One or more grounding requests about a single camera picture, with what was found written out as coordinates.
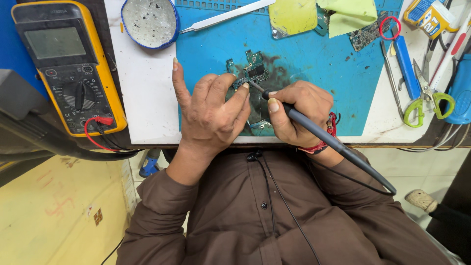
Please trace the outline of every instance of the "hand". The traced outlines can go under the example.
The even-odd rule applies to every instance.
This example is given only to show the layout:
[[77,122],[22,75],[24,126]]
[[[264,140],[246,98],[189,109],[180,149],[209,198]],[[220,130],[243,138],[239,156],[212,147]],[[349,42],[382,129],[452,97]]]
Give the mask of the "hand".
[[297,81],[280,91],[270,92],[269,97],[268,112],[278,139],[304,148],[320,143],[319,138],[286,115],[282,102],[294,104],[299,112],[327,130],[326,122],[333,106],[331,94],[309,82]]
[[183,80],[183,67],[176,59],[172,80],[181,108],[180,147],[211,161],[244,129],[250,115],[249,85],[243,84],[226,102],[236,76],[207,74],[196,83],[191,96]]

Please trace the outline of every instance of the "tiled floor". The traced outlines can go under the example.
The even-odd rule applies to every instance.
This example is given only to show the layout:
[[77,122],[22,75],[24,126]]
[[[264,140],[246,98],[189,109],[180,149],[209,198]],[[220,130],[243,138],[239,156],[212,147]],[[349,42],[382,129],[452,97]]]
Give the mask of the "tiled floor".
[[[404,200],[404,196],[415,189],[422,189],[439,202],[448,190],[461,164],[468,155],[469,149],[454,149],[439,152],[429,151],[424,153],[410,153],[398,149],[370,148],[359,149],[369,160],[371,165],[378,170],[398,193],[394,199],[402,204],[403,209],[421,227],[426,228],[430,222],[424,211],[411,206]],[[139,169],[144,161],[145,151],[130,159],[134,187],[138,187],[144,178],[139,176]],[[168,166],[161,153],[157,162],[160,169]],[[187,220],[183,224],[186,231]]]

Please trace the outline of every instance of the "yellow multimeter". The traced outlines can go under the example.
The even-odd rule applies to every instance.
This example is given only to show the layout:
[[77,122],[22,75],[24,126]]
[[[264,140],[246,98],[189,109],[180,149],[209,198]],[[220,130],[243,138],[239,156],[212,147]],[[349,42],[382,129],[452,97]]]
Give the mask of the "yellow multimeter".
[[[75,1],[15,5],[15,27],[46,86],[66,130],[85,136],[85,122],[111,117],[105,133],[127,125],[90,11]],[[87,128],[89,135],[100,135]]]

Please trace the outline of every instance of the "man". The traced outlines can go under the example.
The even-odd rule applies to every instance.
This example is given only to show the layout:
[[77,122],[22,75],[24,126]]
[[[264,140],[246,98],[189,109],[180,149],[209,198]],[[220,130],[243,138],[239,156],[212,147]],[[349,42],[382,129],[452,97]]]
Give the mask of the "man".
[[[333,98],[313,84],[296,82],[272,92],[268,101],[277,138],[301,150],[266,150],[259,157],[253,150],[228,149],[218,155],[250,114],[248,84],[225,102],[235,80],[232,74],[208,74],[190,95],[182,65],[174,60],[182,139],[168,168],[138,187],[142,202],[117,264],[449,264],[392,197],[306,162],[309,157],[385,191],[330,147],[302,151],[320,140],[291,121],[281,102],[327,129]],[[185,238],[181,226],[189,210]]]

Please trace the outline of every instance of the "soldering iron handle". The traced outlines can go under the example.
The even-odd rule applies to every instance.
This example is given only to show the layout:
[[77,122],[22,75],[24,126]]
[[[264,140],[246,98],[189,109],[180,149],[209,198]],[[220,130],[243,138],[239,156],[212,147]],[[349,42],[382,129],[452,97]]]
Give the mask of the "soldering iron handle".
[[[262,98],[263,99],[266,99],[268,100],[268,93],[270,93],[271,90],[270,89],[265,89],[265,91],[262,93]],[[284,107],[284,111],[286,112],[286,115],[288,115],[290,113],[291,110],[296,110],[294,108],[294,105],[293,104],[289,104],[289,103],[286,103],[286,102],[283,102],[283,107]]]
[[350,148],[346,147],[343,143],[339,142],[328,132],[324,131],[319,125],[315,124],[313,121],[309,120],[301,112],[297,111],[294,108],[291,108],[288,112],[288,117],[297,121],[304,128],[310,131],[313,135],[317,136],[320,140],[324,141],[327,145],[332,147],[335,151],[345,157],[352,164],[358,166],[374,179],[376,179],[381,185],[386,187],[392,195],[396,195],[396,189],[394,188],[388,180],[386,180],[378,171],[376,171],[372,166],[367,162],[358,157]]

